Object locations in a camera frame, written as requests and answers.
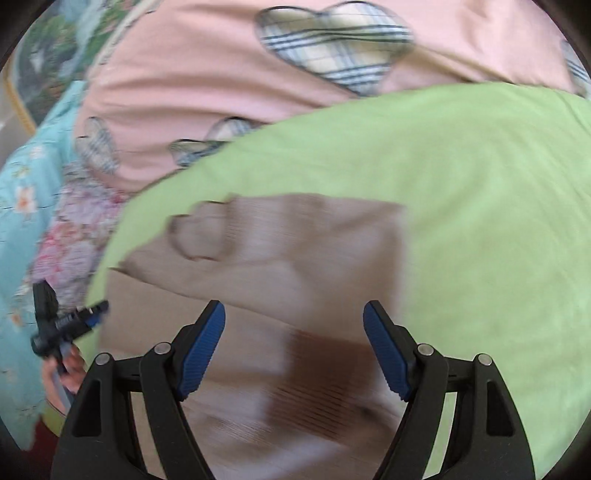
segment pink fabric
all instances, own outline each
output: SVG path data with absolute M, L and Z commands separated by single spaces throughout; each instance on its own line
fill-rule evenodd
M 77 137 L 104 126 L 108 186 L 136 192 L 180 168 L 170 145 L 220 140 L 220 123 L 241 117 L 271 124 L 357 98 L 265 48 L 257 15 L 272 0 L 165 0 L 125 34 L 93 72 L 76 122 Z M 288 7 L 338 8 L 334 0 Z M 379 0 L 414 42 L 396 56 L 375 95 L 453 82 L 503 81 L 574 91 L 563 36 L 531 0 Z M 99 120 L 89 123 L 89 118 Z M 227 135 L 222 140 L 231 140 Z

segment green pillow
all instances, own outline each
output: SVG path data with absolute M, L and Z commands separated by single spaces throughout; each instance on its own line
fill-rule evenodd
M 288 192 L 408 206 L 399 320 L 445 355 L 492 355 L 537 477 L 547 473 L 591 406 L 591 105 L 536 87 L 451 85 L 265 127 L 131 201 L 88 301 L 170 215 L 230 194 Z M 84 346 L 94 353 L 93 339 Z M 430 473 L 445 444 L 441 435 Z

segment light blue floral fabric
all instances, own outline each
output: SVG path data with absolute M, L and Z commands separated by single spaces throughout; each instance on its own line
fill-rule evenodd
M 75 158 L 73 127 L 85 82 L 73 82 L 37 133 L 0 171 L 0 417 L 22 449 L 44 405 L 28 272 L 49 227 L 63 167 Z

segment pink floral fabric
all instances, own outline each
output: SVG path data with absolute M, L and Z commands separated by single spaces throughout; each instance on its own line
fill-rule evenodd
M 65 311 L 84 303 L 90 278 L 129 195 L 104 186 L 85 167 L 74 163 L 66 168 L 59 199 L 31 280 L 47 280 Z

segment yellow trim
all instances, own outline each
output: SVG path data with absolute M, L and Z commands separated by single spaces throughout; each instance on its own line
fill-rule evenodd
M 12 104 L 12 108 L 14 108 L 14 111 L 17 114 L 18 119 L 21 121 L 27 133 L 29 133 L 29 135 L 33 135 L 37 130 L 37 126 L 33 121 L 31 115 L 29 114 L 27 107 L 25 107 L 25 105 L 21 102 L 21 98 L 18 96 L 17 89 L 10 81 L 10 70 L 12 67 L 13 57 L 14 54 L 10 56 L 2 72 L 4 88 L 10 100 L 10 103 Z

